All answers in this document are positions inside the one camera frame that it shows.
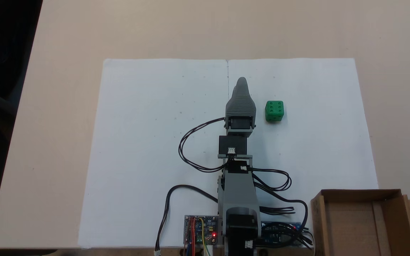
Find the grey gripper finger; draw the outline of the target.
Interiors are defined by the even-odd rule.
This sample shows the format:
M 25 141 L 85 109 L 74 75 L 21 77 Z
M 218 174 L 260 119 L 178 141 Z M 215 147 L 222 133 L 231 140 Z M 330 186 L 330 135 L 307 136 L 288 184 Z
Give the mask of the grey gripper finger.
M 246 78 L 240 77 L 233 88 L 230 100 L 226 104 L 226 117 L 255 118 L 256 113 L 257 108 L 249 93 Z

